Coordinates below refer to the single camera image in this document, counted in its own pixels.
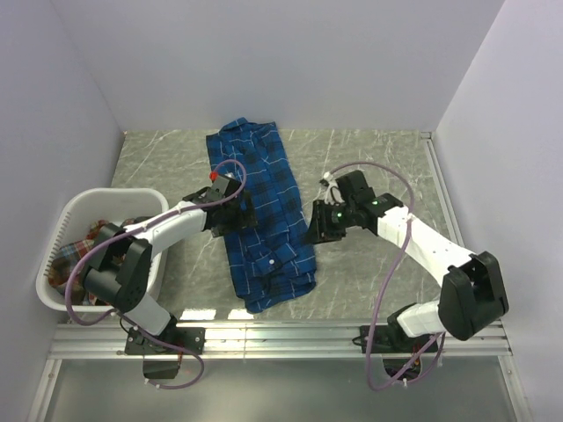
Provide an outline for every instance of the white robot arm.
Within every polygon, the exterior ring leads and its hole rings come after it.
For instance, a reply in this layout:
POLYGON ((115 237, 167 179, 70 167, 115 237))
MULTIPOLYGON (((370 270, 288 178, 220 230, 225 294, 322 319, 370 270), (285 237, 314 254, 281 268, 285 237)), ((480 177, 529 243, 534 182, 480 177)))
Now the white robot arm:
POLYGON ((146 293, 151 260, 178 241, 210 229, 222 236, 256 225, 250 195, 242 191, 223 204, 192 209, 197 204, 223 200, 237 191, 240 182, 230 175, 212 173, 213 184, 186 196, 171 211, 120 228, 107 224, 99 232, 95 246, 124 232, 137 233, 109 244, 91 258, 80 274, 84 289, 109 303, 121 314, 155 338, 173 337, 176 319, 146 293), (140 233, 139 228, 146 228, 140 233))
POLYGON ((440 300, 414 303, 388 318, 397 343, 402 339, 447 331, 467 340, 508 312, 508 300, 497 260, 453 244, 429 228, 392 195, 377 197, 361 171, 336 179, 339 199, 316 200, 307 233, 313 244, 341 240, 346 229, 359 226, 400 247, 411 221, 406 254, 425 268, 442 288, 440 300))

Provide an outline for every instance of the purple cable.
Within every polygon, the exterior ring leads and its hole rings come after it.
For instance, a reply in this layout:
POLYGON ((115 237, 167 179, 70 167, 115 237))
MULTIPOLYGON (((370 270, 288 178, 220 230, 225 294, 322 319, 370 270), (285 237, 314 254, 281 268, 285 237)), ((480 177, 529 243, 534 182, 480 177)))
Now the purple cable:
MULTIPOLYGON (((393 169, 391 169, 391 168, 389 168, 385 165, 382 165, 382 164, 374 163, 372 161, 353 161, 351 163, 339 165, 335 169, 332 169, 330 171, 330 173, 334 174, 336 171, 344 169, 344 168, 349 167, 351 165, 365 165, 365 164, 366 165, 373 165, 373 166, 375 166, 379 169, 388 171, 390 174, 392 174, 393 176, 398 178, 405 185, 406 190, 408 191, 409 200, 410 200, 407 208, 408 208, 408 212, 411 214, 414 211, 414 191, 413 191, 413 188, 411 187, 411 185, 408 183, 408 181, 403 176, 401 176, 399 173, 397 173, 393 169)), ((411 222, 411 219, 408 219, 406 221, 405 241, 401 245, 400 251, 398 252, 395 259, 393 260, 393 263, 391 264, 389 271, 385 275, 384 282, 381 284, 381 287, 379 288, 379 292, 377 293, 377 299, 376 299, 376 303, 375 303, 374 309, 373 309, 373 316, 372 316, 372 319, 371 319, 371 325, 369 326, 369 331, 368 331, 368 344, 367 344, 366 350, 371 350, 371 348, 373 346, 373 339, 375 337, 376 326, 377 326, 377 317, 379 315, 379 310, 381 309, 381 303, 382 303, 383 298, 384 298, 385 290, 387 289, 387 286, 389 285, 389 282, 391 281, 391 277, 393 276, 393 274, 397 270, 399 263, 401 262, 402 258, 406 254, 406 247, 408 246, 408 243, 411 240, 411 235, 412 235, 412 222, 411 222)), ((426 369, 422 374, 420 374, 414 380, 411 380, 410 382, 408 382, 410 384, 410 383, 413 383, 413 382, 417 382, 417 381, 421 380, 422 378, 424 378, 425 376, 427 376, 428 373, 435 367, 436 363, 440 359, 440 356, 442 355, 443 344, 444 344, 444 340, 445 340, 445 333, 443 333, 443 334, 438 333, 438 334, 435 334, 434 336, 432 336, 430 338, 430 340, 417 353, 415 353, 413 355, 413 357, 391 379, 389 379, 383 385, 376 385, 373 382, 373 379, 371 377, 371 354, 366 353, 366 376, 368 378, 369 387, 371 389, 373 389, 374 391, 382 391, 384 389, 389 388, 395 381, 398 381, 398 379, 408 370, 408 368, 417 359, 419 359, 420 356, 435 341, 437 341, 440 338, 440 336, 442 336, 442 341, 440 342, 440 345, 438 347, 438 352, 435 355, 434 359, 432 360, 432 363, 430 363, 430 366, 428 367, 428 369, 426 369)))
MULTIPOLYGON (((108 317, 109 315, 111 315, 114 312, 118 312, 117 309, 112 308, 106 312, 104 312, 100 317, 94 319, 93 321, 84 321, 83 319, 81 319, 76 312, 72 309, 72 301, 70 298, 70 291, 72 290, 72 285, 74 284, 75 278, 78 276, 78 273, 80 271, 82 271, 82 268, 84 267, 84 263, 86 261, 88 261, 90 258, 92 258, 92 256, 94 256, 98 251, 100 251, 103 248, 106 248, 107 246, 109 246, 110 244, 114 244, 115 242, 119 242, 121 239, 125 239, 126 237, 130 237, 130 236, 135 236, 138 235, 139 233, 142 233, 143 231, 146 231, 147 229, 150 229, 151 227, 156 226, 157 224, 159 224, 160 222, 163 222, 165 220, 168 220, 169 218, 175 216, 175 215, 179 215, 182 213, 185 213, 186 211, 192 211, 194 209, 202 209, 202 208, 208 208, 208 207, 215 207, 217 205, 221 205, 229 200, 232 200, 234 198, 236 198, 241 192, 242 190, 245 188, 246 185, 246 168, 242 165, 242 163, 240 163, 238 160, 234 160, 234 159, 228 159, 225 160, 221 163, 219 163, 217 165, 217 167, 214 169, 214 171, 218 171, 221 167, 223 167, 225 164, 227 163, 233 163, 235 165, 237 165, 238 167, 240 167, 240 170, 243 173, 243 177, 242 180, 240 182, 240 186, 238 187, 238 189, 232 194, 227 196, 226 198, 223 198, 221 200, 216 200, 215 202, 209 202, 207 204, 197 204, 197 205, 192 205, 192 206, 188 206, 188 207, 183 207, 180 209, 174 208, 171 209, 169 211, 167 211, 166 213, 162 214, 160 217, 158 217, 157 219, 149 222, 145 227, 139 227, 138 229, 134 229, 131 230, 127 233, 121 233, 118 236, 112 237, 110 239, 107 239, 105 242, 102 242, 101 244, 97 245, 96 247, 92 248, 91 251, 88 251, 83 257, 82 259, 80 259, 77 263, 77 265, 73 268, 72 272, 70 273, 69 279, 67 280, 67 285, 66 288, 64 289, 64 304, 66 306, 67 312, 69 313, 69 317, 70 319, 72 319, 72 321, 74 321, 75 323, 79 324, 79 325, 83 325, 83 326, 90 326, 90 325, 94 325, 99 323, 102 319, 108 317)), ((120 316, 125 319, 128 323, 137 326, 134 322, 132 322, 130 319, 128 319, 126 316, 120 314, 120 316)), ((181 384, 181 385, 159 385, 159 388, 161 389, 183 389, 185 387, 189 387, 190 385, 193 385, 194 383, 196 383, 201 376, 203 375, 203 369, 204 369, 204 364, 203 364, 203 360, 196 354, 194 354, 193 352, 185 349, 184 347, 180 347, 180 346, 175 346, 175 345, 171 345, 168 343, 165 343, 164 341, 160 341, 154 337, 152 337, 147 331, 143 330, 142 328, 138 327, 139 332, 142 333, 142 335, 149 339, 150 341, 153 341, 154 343, 164 346, 164 347, 168 347, 172 350, 177 350, 178 352, 183 352, 185 354, 189 354, 191 356, 194 356, 201 364, 201 370, 200 373, 195 376, 195 378, 190 381, 187 382, 185 384, 181 384)))

